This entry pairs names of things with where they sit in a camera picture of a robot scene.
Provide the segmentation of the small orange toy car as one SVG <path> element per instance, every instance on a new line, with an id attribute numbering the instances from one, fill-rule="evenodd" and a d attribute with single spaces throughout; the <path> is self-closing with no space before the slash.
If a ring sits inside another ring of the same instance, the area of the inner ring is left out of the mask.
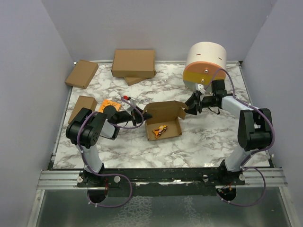
<path id="1" fill-rule="evenodd" d="M 167 129 L 167 125 L 160 125 L 158 128 L 154 129 L 153 133 L 155 134 L 155 138 L 159 138 Z"/>

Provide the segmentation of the brown cardboard box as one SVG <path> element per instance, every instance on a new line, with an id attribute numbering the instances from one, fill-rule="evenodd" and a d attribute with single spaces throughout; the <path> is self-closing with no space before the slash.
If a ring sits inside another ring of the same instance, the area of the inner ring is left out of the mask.
<path id="1" fill-rule="evenodd" d="M 145 121 L 147 140 L 156 141 L 182 135 L 179 119 L 185 119 L 185 109 L 188 109 L 188 106 L 180 101 L 165 101 L 147 104 L 143 112 L 152 115 L 151 119 Z M 168 129 L 156 139 L 153 130 L 160 125 L 167 125 Z"/>

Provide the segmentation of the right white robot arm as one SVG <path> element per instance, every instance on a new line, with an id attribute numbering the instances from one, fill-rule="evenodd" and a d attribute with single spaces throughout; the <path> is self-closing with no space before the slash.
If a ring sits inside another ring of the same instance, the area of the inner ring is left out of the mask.
<path id="1" fill-rule="evenodd" d="M 217 107 L 239 119 L 238 146 L 218 167 L 218 181 L 228 185 L 241 174 L 243 166 L 251 156 L 272 146 L 275 134 L 271 111 L 267 108 L 251 106 L 239 100 L 235 94 L 228 93 L 223 79 L 212 81 L 210 96 L 205 95 L 202 84 L 189 82 L 188 85 L 193 93 L 185 102 L 188 106 L 187 114 L 197 115 L 204 108 Z"/>

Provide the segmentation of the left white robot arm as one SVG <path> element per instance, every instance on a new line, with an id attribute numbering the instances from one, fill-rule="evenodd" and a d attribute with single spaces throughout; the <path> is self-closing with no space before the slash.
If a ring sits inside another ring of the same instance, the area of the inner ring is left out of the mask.
<path id="1" fill-rule="evenodd" d="M 93 112 L 88 108 L 81 108 L 66 130 L 66 137 L 71 140 L 82 157 L 84 171 L 90 173 L 88 181 L 95 187 L 104 182 L 104 164 L 99 158 L 97 141 L 99 137 L 115 140 L 120 129 L 120 123 L 132 122 L 135 129 L 152 115 L 144 113 L 142 109 L 130 107 L 127 111 L 117 111 L 112 105 L 106 106 L 104 112 Z"/>

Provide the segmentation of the small cardboard box under stack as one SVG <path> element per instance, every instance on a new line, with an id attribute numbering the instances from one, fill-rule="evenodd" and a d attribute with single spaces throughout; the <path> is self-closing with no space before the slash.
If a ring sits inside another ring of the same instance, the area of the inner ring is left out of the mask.
<path id="1" fill-rule="evenodd" d="M 134 84 L 137 84 L 141 81 L 146 80 L 146 78 L 131 78 L 131 77 L 126 77 L 124 79 L 125 79 L 126 83 L 128 84 L 128 86 L 132 86 Z"/>

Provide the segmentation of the large folded cardboard box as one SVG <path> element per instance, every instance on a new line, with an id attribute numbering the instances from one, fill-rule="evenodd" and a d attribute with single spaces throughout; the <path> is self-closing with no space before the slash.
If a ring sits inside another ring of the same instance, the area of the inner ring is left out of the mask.
<path id="1" fill-rule="evenodd" d="M 116 49 L 111 72 L 116 78 L 153 78 L 155 51 Z"/>

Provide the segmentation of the folded cardboard box front left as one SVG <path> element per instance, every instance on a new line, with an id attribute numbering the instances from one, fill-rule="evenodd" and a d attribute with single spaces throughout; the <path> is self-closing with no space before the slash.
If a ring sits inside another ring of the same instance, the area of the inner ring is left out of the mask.
<path id="1" fill-rule="evenodd" d="M 74 117 L 79 113 L 79 111 L 82 108 L 87 108 L 92 111 L 95 111 L 96 106 L 97 106 L 97 101 L 95 98 L 89 97 L 89 96 L 79 96 L 79 98 L 75 104 L 75 107 L 71 113 L 71 116 L 68 120 L 68 124 L 71 123 L 71 121 L 74 119 Z"/>

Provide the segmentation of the folded cardboard box back left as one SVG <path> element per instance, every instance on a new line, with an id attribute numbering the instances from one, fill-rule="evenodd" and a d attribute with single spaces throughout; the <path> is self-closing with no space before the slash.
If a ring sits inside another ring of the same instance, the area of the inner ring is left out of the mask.
<path id="1" fill-rule="evenodd" d="M 71 87 L 86 89 L 98 70 L 98 64 L 91 61 L 79 60 L 65 80 Z"/>

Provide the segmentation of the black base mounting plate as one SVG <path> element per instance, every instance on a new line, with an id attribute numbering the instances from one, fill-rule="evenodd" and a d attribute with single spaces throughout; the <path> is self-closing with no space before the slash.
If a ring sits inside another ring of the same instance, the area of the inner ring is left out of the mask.
<path id="1" fill-rule="evenodd" d="M 227 173 L 221 167 L 106 168 L 103 176 L 80 171 L 77 187 L 110 197 L 214 196 L 216 187 L 244 185 L 242 172 Z"/>

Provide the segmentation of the aluminium rail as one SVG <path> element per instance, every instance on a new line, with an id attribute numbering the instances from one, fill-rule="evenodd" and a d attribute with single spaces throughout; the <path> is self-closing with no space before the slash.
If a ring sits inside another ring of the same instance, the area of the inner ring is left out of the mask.
<path id="1" fill-rule="evenodd" d="M 77 189 L 77 178 L 80 170 L 42 171 L 38 190 L 74 190 Z"/>

